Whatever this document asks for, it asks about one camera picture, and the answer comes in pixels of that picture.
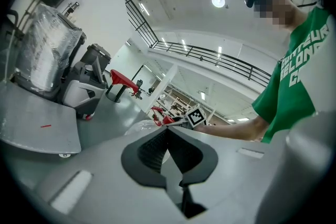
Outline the red-cloth round table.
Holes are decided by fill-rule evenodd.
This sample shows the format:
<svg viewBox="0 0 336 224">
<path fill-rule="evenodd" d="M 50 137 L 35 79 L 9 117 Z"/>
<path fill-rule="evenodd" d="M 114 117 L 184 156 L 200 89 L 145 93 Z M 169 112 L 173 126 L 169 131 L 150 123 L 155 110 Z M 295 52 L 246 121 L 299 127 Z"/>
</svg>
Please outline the red-cloth round table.
<svg viewBox="0 0 336 224">
<path fill-rule="evenodd" d="M 137 86 L 132 80 L 130 80 L 129 78 L 124 76 L 122 73 L 114 69 L 110 70 L 110 77 L 112 79 L 112 83 L 106 91 L 106 97 L 115 103 L 120 102 L 120 97 L 122 96 L 126 88 L 131 88 L 133 90 L 133 93 L 137 93 L 137 91 L 139 90 L 139 86 Z M 117 94 L 111 93 L 112 87 L 119 85 L 119 84 L 122 85 L 119 92 Z"/>
</svg>

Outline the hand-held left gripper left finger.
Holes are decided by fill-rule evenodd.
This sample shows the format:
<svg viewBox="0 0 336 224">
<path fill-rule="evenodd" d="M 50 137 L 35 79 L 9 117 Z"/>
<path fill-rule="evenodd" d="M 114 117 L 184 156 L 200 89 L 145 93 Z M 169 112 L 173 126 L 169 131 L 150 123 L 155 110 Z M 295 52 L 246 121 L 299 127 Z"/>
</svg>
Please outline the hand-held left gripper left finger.
<svg viewBox="0 0 336 224">
<path fill-rule="evenodd" d="M 123 150 L 162 128 L 104 141 L 56 167 L 36 187 L 61 224 L 181 224 L 183 213 L 163 188 L 145 187 L 124 171 Z"/>
</svg>

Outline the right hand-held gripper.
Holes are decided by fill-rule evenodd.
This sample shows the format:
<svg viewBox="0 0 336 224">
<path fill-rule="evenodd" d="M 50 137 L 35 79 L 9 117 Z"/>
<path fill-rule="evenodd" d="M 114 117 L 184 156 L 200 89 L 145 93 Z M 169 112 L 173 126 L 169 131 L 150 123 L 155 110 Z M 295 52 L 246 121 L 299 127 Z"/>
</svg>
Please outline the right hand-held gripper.
<svg viewBox="0 0 336 224">
<path fill-rule="evenodd" d="M 187 129 L 193 129 L 199 125 L 207 125 L 206 114 L 200 104 L 196 104 L 184 111 L 183 123 L 182 119 L 178 119 L 169 126 L 181 125 Z"/>
</svg>

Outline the grey floor scrubber machine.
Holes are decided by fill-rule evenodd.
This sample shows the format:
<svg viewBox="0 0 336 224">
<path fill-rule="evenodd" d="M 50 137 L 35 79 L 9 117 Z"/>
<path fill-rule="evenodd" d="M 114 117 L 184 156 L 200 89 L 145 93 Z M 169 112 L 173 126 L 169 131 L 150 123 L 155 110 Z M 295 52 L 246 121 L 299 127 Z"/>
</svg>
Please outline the grey floor scrubber machine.
<svg viewBox="0 0 336 224">
<path fill-rule="evenodd" d="M 77 62 L 69 71 L 61 88 L 61 104 L 74 108 L 79 118 L 93 117 L 107 82 L 97 57 L 92 63 Z"/>
</svg>

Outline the black mezzanine railing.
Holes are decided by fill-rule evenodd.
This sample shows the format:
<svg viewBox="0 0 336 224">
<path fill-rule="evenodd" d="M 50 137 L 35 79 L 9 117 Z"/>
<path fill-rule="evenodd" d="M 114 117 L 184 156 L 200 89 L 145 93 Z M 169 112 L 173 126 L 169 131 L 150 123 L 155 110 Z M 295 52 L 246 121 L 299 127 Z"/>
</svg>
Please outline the black mezzanine railing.
<svg viewBox="0 0 336 224">
<path fill-rule="evenodd" d="M 269 83 L 271 77 L 269 73 L 236 57 L 207 48 L 158 39 L 134 1 L 124 0 L 124 2 L 129 22 L 149 49 L 195 58 L 201 62 L 210 63 L 216 67 L 230 70 L 263 87 L 266 87 Z"/>
</svg>

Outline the white storage shelving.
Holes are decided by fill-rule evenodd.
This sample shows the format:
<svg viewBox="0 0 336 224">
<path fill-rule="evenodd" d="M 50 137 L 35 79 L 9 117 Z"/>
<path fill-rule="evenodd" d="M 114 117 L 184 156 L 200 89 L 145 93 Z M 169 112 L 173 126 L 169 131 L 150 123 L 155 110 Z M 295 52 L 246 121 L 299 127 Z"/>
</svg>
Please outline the white storage shelving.
<svg viewBox="0 0 336 224">
<path fill-rule="evenodd" d="M 167 110 L 170 110 L 171 113 L 175 115 L 181 115 L 189 108 L 195 106 L 196 104 L 200 104 L 198 101 L 192 99 L 189 95 L 172 86 L 166 87 L 166 89 L 158 97 L 158 100 L 165 106 Z M 210 125 L 226 124 L 225 121 L 218 117 L 216 112 L 213 112 L 213 109 L 210 109 L 202 104 L 200 104 L 200 106 L 205 112 L 206 118 Z"/>
</svg>

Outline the person's right forearm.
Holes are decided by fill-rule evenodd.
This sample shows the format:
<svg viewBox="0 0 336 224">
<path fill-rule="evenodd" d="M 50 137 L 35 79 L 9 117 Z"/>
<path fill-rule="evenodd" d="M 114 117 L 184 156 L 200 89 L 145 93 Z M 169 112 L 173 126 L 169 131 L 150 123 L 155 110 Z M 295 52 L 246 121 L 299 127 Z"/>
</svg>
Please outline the person's right forearm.
<svg viewBox="0 0 336 224">
<path fill-rule="evenodd" d="M 208 126 L 200 124 L 194 127 L 193 130 L 218 137 L 254 141 L 256 139 L 262 138 L 268 127 L 269 123 L 260 116 L 257 116 L 253 120 L 235 125 Z"/>
</svg>

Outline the plastic-wrapped machine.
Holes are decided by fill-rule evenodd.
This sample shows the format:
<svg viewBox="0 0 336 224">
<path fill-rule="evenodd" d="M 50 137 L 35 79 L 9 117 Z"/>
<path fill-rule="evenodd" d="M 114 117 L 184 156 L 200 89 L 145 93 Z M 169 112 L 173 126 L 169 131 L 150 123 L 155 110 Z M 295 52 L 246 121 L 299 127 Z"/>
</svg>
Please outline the plastic-wrapped machine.
<svg viewBox="0 0 336 224">
<path fill-rule="evenodd" d="M 61 78 L 86 41 L 81 28 L 55 8 L 39 4 L 19 49 L 13 81 L 42 98 L 56 98 Z"/>
</svg>

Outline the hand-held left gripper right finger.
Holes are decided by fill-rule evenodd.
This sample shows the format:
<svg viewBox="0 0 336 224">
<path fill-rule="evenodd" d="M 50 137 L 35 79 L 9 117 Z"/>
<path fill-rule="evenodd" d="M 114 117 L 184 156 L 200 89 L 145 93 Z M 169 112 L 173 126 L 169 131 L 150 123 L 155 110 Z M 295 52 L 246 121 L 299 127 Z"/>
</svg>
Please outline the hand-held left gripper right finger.
<svg viewBox="0 0 336 224">
<path fill-rule="evenodd" d="M 280 163 L 285 132 L 264 144 L 171 126 L 167 138 L 180 173 L 169 193 L 183 191 L 181 205 L 167 211 L 168 224 L 254 223 Z"/>
</svg>

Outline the person in green shirt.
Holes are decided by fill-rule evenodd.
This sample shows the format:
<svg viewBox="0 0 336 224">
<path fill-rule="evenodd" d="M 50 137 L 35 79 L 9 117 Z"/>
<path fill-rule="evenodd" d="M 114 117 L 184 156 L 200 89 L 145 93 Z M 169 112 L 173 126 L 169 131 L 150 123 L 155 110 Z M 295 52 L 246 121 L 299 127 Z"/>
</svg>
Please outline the person in green shirt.
<svg viewBox="0 0 336 224">
<path fill-rule="evenodd" d="M 306 21 L 290 34 L 288 51 L 277 62 L 267 87 L 252 103 L 255 112 L 269 123 L 263 143 L 270 143 L 275 133 L 290 129 L 315 112 L 298 73 L 330 33 L 329 16 L 330 13 L 320 7 L 308 13 Z"/>
</svg>

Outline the grey metal platform cart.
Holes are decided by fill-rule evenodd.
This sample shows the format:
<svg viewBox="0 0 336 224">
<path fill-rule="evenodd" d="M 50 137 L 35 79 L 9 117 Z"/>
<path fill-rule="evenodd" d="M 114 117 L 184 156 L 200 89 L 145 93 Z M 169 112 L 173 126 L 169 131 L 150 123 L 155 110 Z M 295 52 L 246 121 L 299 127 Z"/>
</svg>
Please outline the grey metal platform cart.
<svg viewBox="0 0 336 224">
<path fill-rule="evenodd" d="M 71 107 L 31 93 L 13 81 L 24 35 L 13 30 L 0 52 L 0 140 L 24 150 L 67 158 L 81 151 Z"/>
</svg>

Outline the dark grey lidded machine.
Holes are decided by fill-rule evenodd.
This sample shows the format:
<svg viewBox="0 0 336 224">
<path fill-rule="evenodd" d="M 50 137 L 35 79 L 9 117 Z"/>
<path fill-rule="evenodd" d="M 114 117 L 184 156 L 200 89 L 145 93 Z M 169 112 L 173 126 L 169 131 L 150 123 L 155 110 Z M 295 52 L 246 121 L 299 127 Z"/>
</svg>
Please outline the dark grey lidded machine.
<svg viewBox="0 0 336 224">
<path fill-rule="evenodd" d="M 98 44 L 91 44 L 88 46 L 87 51 L 82 56 L 80 61 L 91 65 L 96 60 L 96 58 L 99 59 L 100 70 L 101 73 L 103 73 L 111 61 L 111 56 L 103 47 L 99 46 Z"/>
</svg>

